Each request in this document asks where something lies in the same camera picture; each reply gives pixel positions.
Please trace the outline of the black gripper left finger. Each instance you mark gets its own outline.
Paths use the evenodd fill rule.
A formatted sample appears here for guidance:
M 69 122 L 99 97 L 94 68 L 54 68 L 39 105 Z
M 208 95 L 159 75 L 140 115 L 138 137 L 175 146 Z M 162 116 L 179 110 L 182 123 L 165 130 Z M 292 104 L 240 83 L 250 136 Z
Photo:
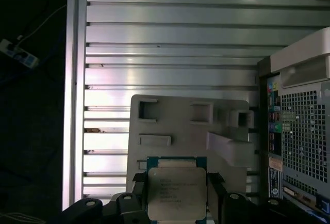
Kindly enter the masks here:
M 133 189 L 114 195 L 107 204 L 84 198 L 61 213 L 62 223 L 148 223 L 146 213 L 147 174 L 137 173 Z

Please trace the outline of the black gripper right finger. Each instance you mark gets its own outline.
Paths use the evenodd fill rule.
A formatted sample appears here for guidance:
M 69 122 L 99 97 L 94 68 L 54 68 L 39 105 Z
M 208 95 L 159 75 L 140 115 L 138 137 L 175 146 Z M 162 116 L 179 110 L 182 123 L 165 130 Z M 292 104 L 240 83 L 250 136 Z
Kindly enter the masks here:
M 258 205 L 223 183 L 220 174 L 207 174 L 207 207 L 215 223 L 299 223 L 299 210 L 290 203 L 270 198 Z

